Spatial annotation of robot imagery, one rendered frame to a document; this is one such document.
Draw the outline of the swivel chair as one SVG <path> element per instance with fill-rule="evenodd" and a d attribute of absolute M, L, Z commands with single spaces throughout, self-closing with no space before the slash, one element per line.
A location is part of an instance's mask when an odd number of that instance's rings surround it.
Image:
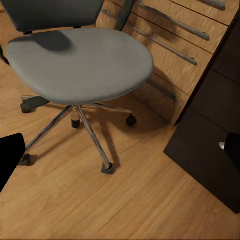
<path fill-rule="evenodd" d="M 70 113 L 71 127 L 79 128 L 81 119 L 98 150 L 101 173 L 111 174 L 112 163 L 83 109 L 126 113 L 128 126 L 137 123 L 132 110 L 101 104 L 140 87 L 154 71 L 151 52 L 122 32 L 135 1 L 125 0 L 114 29 L 109 29 L 81 28 L 96 23 L 104 0 L 0 0 L 15 30 L 23 32 L 6 44 L 7 58 L 0 44 L 0 60 L 39 95 L 21 96 L 22 113 L 48 103 L 66 106 L 25 146 L 19 166 L 30 164 L 28 152 Z"/>

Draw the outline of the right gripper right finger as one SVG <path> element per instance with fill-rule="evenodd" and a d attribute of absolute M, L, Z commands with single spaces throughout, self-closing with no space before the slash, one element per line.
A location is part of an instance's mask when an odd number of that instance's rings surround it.
<path fill-rule="evenodd" d="M 235 133 L 229 133 L 227 135 L 224 151 L 235 165 L 240 173 L 240 135 Z"/>

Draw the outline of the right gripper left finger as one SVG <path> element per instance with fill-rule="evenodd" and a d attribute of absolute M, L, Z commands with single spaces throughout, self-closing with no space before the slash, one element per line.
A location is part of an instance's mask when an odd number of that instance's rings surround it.
<path fill-rule="evenodd" d="M 22 133 L 0 138 L 0 193 L 26 152 Z"/>

